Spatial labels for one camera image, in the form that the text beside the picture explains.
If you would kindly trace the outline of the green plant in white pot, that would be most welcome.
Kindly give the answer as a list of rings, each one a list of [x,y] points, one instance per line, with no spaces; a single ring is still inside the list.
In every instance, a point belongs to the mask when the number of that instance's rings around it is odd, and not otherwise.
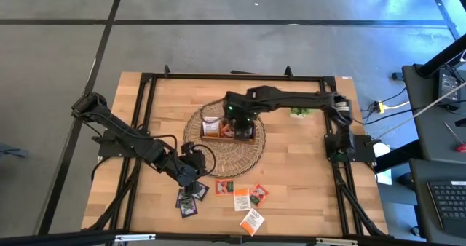
[[[303,119],[306,116],[313,113],[313,109],[311,108],[291,108],[290,117]]]

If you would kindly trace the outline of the black aluminium table frame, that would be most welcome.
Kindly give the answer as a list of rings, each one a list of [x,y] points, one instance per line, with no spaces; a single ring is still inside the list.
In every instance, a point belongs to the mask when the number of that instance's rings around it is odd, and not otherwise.
[[[345,76],[261,76],[231,74],[153,74],[146,82],[142,73],[124,72],[119,79],[113,112],[126,122],[133,118],[136,100],[150,108],[149,130],[169,134],[170,143],[181,143],[191,115],[203,104],[226,92],[244,93],[248,88],[271,85],[286,91],[336,90],[356,100],[355,85]],[[356,221],[347,202],[336,191],[331,164],[325,154],[328,123],[316,111],[303,119],[288,110],[262,114],[266,145],[252,170],[234,179],[237,188],[261,184],[269,196],[258,208],[264,222],[254,235],[240,223],[244,213],[234,210],[229,195],[209,190],[198,203],[198,213],[182,218],[175,207],[178,185],[166,175],[142,166],[134,199],[125,199],[132,215],[119,213],[117,226],[134,233],[162,239],[214,242],[308,242],[315,237],[340,237],[355,232]]]

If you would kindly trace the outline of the black rig beam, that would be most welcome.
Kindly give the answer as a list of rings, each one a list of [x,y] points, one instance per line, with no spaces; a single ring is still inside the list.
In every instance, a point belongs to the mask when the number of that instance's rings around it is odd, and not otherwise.
[[[0,238],[0,246],[95,246],[115,242],[118,234],[131,234],[125,230],[84,230],[62,234],[30,235],[22,237]],[[175,234],[175,233],[134,233],[156,234],[155,240],[181,240],[225,242],[231,245],[241,245],[248,242],[273,243],[302,243],[315,245],[317,238],[336,238],[356,240],[358,246],[457,246],[434,242],[418,242],[404,239],[395,239],[389,236],[372,237],[362,235],[347,235],[343,237],[287,237],[264,235],[221,235],[221,234]]]

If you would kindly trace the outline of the round woven placemat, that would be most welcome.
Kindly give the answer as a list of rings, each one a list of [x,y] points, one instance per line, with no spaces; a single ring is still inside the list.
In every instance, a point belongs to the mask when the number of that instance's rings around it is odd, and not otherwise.
[[[193,142],[194,148],[203,152],[210,176],[234,178],[251,170],[262,157],[266,145],[265,126],[261,119],[253,122],[253,129],[256,133],[253,144],[201,140],[201,118],[215,116],[223,119],[223,115],[221,103],[209,103],[199,108],[186,123],[183,141]]]

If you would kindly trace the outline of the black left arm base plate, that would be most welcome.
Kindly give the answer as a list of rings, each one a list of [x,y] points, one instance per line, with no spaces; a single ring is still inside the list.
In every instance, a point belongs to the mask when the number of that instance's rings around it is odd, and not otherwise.
[[[141,146],[151,138],[137,130],[105,130],[102,136],[93,136],[92,140],[99,145],[98,155],[101,157],[134,157],[138,156],[136,146]]]

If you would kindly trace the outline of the grey floor object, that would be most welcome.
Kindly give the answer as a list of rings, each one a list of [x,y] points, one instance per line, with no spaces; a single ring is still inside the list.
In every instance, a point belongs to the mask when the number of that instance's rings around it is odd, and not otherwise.
[[[26,158],[29,155],[29,151],[21,148],[15,148],[4,143],[0,143],[0,158],[3,156],[16,156],[20,158]]]

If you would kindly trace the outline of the black keyboard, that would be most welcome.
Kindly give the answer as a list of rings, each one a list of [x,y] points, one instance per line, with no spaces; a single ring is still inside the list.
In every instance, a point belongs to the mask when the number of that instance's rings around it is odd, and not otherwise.
[[[442,230],[466,239],[466,180],[427,183]]]

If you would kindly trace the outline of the white orange Tazo tea packet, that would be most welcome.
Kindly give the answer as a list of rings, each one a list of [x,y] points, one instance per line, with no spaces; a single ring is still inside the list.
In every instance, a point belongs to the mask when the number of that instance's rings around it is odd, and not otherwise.
[[[203,135],[218,138],[220,136],[221,119],[218,117],[204,117],[202,120]]]
[[[251,209],[249,189],[234,190],[234,210],[246,211]]]
[[[240,222],[242,227],[250,236],[254,236],[264,223],[265,218],[255,209],[250,209],[247,215]]]

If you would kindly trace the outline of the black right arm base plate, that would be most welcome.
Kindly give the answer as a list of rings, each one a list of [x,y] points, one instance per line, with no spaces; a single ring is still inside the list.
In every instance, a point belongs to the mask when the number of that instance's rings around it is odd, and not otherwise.
[[[343,152],[336,146],[336,136],[324,137],[325,151],[330,162],[375,162],[374,142],[369,135],[354,135],[354,151]]]

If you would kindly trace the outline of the dark keyboard desk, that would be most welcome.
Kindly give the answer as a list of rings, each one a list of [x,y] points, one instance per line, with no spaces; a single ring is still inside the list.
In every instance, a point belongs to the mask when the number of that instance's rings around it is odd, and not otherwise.
[[[416,193],[416,216],[421,237],[428,242],[466,246],[466,239],[446,234],[435,211],[427,183],[434,180],[466,180],[466,165],[412,159],[409,162]]]

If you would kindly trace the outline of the grey side desk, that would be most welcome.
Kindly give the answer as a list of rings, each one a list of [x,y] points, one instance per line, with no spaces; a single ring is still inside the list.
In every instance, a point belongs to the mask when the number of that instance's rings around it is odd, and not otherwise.
[[[422,78],[413,66],[403,66],[402,73],[412,108],[428,106],[438,98],[435,77]],[[466,127],[458,127],[456,121],[466,119],[466,86],[460,90],[460,109],[448,112],[433,106],[414,119],[423,157],[427,160],[454,161],[466,164],[466,152],[456,148],[466,143]]]

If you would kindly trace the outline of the black power adapter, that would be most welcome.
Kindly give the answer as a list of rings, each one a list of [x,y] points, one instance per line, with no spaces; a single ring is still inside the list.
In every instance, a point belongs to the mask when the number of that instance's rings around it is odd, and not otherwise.
[[[449,94],[450,91],[459,86],[459,80],[451,70],[441,69],[438,74],[438,81],[440,96],[446,96],[443,99],[444,101],[453,102],[460,99],[459,90]]]

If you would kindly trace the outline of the white thin rod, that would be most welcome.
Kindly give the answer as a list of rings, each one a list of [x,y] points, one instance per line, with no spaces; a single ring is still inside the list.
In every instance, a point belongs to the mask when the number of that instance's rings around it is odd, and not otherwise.
[[[408,119],[402,121],[400,124],[397,124],[394,127],[389,128],[387,131],[385,131],[381,135],[377,136],[376,139],[381,139],[381,137],[387,135],[388,133],[396,130],[399,127],[402,127],[403,125],[407,124],[410,121],[415,120],[415,118],[417,118],[418,116],[420,116],[421,114],[423,114],[424,112],[426,112],[427,110],[429,110],[430,108],[432,108],[432,107],[434,107],[434,106],[436,106],[438,104],[445,105],[445,103],[441,103],[441,101],[444,100],[444,99],[447,99],[447,97],[449,97],[450,95],[453,95],[454,93],[460,91],[463,87],[466,87],[466,82],[461,83],[458,87],[452,89],[451,91],[447,92],[445,95],[443,95],[443,96],[439,97],[438,99],[434,100],[429,105],[422,108],[421,111],[415,113],[414,115],[412,115]]]

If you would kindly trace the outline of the red handled screwdriver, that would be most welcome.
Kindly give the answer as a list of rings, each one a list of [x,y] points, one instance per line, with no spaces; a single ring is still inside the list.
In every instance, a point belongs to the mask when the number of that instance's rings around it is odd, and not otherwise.
[[[458,146],[456,147],[456,152],[466,153],[466,143],[455,133],[455,131],[452,130],[452,128],[446,122],[444,122],[443,124],[446,126],[447,130],[454,137],[455,141],[458,142]]]

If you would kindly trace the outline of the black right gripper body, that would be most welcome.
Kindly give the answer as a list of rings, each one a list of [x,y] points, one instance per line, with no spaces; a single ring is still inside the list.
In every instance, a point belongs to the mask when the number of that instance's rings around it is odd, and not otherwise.
[[[227,91],[224,97],[224,118],[237,132],[245,132],[252,128],[256,113],[253,107],[256,105],[256,92],[248,90],[242,95]]]

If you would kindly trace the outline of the black diagonal beam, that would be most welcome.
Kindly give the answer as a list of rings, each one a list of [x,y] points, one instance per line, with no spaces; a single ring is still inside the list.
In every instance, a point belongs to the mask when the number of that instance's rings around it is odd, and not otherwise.
[[[453,60],[457,55],[466,50],[466,34],[461,36],[455,42],[450,44],[443,51],[438,53],[431,60],[427,61],[424,65],[416,67],[416,72],[421,77],[432,76],[441,66]]]

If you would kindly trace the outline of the dark purple tea packet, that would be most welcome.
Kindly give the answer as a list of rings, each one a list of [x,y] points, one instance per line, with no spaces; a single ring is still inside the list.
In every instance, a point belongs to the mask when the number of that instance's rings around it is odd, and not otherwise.
[[[254,139],[254,129],[252,127],[247,127],[244,129],[239,129],[236,131],[236,137],[241,141],[249,141]]]
[[[202,200],[205,198],[205,196],[207,195],[207,192],[208,192],[208,190],[209,190],[209,187],[206,186],[206,185],[203,184],[203,183],[200,183],[199,181],[198,181],[198,183],[199,183],[199,185],[200,185],[200,191],[199,191],[197,194],[192,194],[192,196],[193,196],[195,199],[197,199],[197,200],[199,200],[199,201],[202,201]]]
[[[182,199],[180,204],[180,211],[182,218],[188,218],[198,213],[197,206],[193,197]]]
[[[189,197],[190,197],[190,195],[187,194],[187,193],[185,192],[185,189],[183,189],[183,188],[179,189],[179,190],[178,190],[178,195],[177,195],[175,207],[176,207],[176,208],[179,208],[179,207],[180,207],[180,204],[181,204],[181,200],[182,200],[182,199],[187,199],[187,198],[189,198]]]

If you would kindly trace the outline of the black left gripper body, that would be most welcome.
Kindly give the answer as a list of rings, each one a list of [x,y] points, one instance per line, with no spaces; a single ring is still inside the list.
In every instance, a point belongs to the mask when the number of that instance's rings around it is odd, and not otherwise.
[[[159,158],[159,171],[165,172],[173,180],[176,180],[179,186],[187,186],[206,173],[206,163],[205,168],[195,168],[181,161],[179,157],[170,152]]]

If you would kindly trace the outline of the brown wooden tea box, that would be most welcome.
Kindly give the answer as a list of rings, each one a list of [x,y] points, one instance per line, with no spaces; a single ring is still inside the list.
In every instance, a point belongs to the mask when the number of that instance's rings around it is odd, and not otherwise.
[[[221,123],[222,122],[228,122],[227,120],[225,119],[221,119]],[[254,130],[254,139],[253,140],[249,140],[249,141],[241,141],[241,140],[238,140],[237,137],[236,137],[236,133],[234,135],[233,138],[221,138],[220,136],[218,138],[214,138],[214,137],[207,137],[207,136],[204,136],[203,135],[203,128],[201,126],[201,130],[200,130],[200,138],[201,140],[205,140],[205,141],[216,141],[216,142],[225,142],[225,143],[247,143],[247,144],[253,144],[255,139],[256,139],[256,133],[255,133],[255,130]]]

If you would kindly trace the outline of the silver beam bracket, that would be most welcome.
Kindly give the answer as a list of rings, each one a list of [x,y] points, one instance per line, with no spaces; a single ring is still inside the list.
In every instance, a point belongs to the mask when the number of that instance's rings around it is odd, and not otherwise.
[[[118,234],[114,237],[115,242],[137,242],[155,240],[156,234]]]
[[[358,246],[358,242],[350,239],[317,238],[315,246]]]

